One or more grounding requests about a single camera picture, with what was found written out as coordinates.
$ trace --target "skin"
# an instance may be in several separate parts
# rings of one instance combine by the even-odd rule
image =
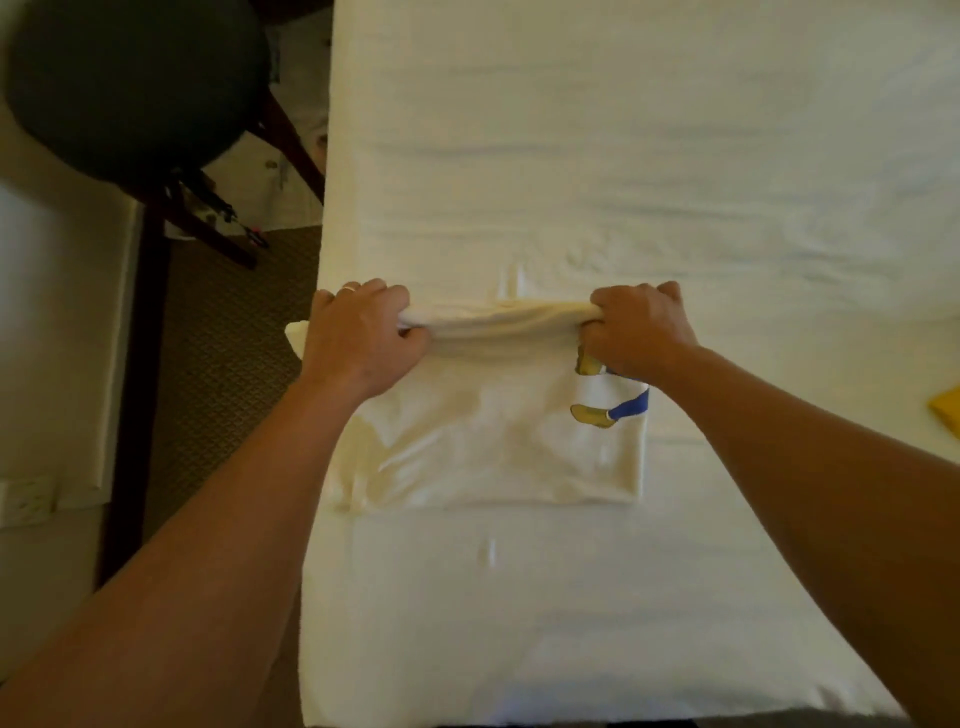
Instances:
[[[238,726],[300,585],[330,453],[356,407],[420,360],[402,286],[313,303],[300,379],[229,461],[0,690],[17,728]]]
[[[300,379],[197,495],[0,690],[0,724],[237,726],[276,656],[330,454],[429,345],[405,288],[314,301]],[[960,722],[960,468],[699,346],[680,286],[594,292],[587,352],[704,431],[827,616],[921,726]]]
[[[920,726],[960,724],[960,467],[699,346],[676,282],[593,293],[587,353],[704,432],[787,564]]]

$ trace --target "wall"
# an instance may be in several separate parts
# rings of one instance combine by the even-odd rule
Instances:
[[[18,4],[0,0],[0,34]],[[129,200],[0,106],[0,477],[52,474],[60,507],[81,508],[0,531],[0,679],[92,590],[103,508],[89,506],[108,497],[133,220]]]

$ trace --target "cartoon leg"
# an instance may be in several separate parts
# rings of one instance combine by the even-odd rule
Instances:
[[[607,410],[599,407],[587,407],[585,404],[574,404],[570,407],[570,414],[578,423],[584,425],[593,425],[607,429],[616,424],[616,420],[611,420],[607,416]]]
[[[603,364],[592,356],[587,356],[587,353],[584,352],[584,348],[581,346],[577,349],[577,366],[574,367],[573,371],[580,376],[602,375]]]
[[[570,414],[573,415],[573,419],[578,423],[607,429],[613,427],[625,417],[642,415],[647,411],[649,400],[650,390],[646,389],[639,397],[618,404],[611,410],[600,409],[600,407],[587,407],[585,404],[574,404],[570,407]]]
[[[617,420],[622,420],[625,417],[642,415],[647,411],[649,402],[650,389],[648,388],[643,390],[643,394],[641,394],[639,397],[635,397],[632,400],[627,400],[623,404],[618,404],[607,413],[607,417],[616,422]]]

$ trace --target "chair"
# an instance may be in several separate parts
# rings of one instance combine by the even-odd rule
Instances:
[[[7,100],[71,167],[253,268],[252,250],[194,216],[182,187],[229,216],[200,170],[252,132],[323,200],[324,176],[270,92],[270,56],[248,0],[33,0],[12,36]]]

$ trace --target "white bedsheet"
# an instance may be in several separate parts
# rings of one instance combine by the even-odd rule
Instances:
[[[956,458],[960,11],[340,0],[320,284],[584,299],[676,278],[703,341]],[[639,506],[318,514],[307,724],[896,705],[654,393]]]

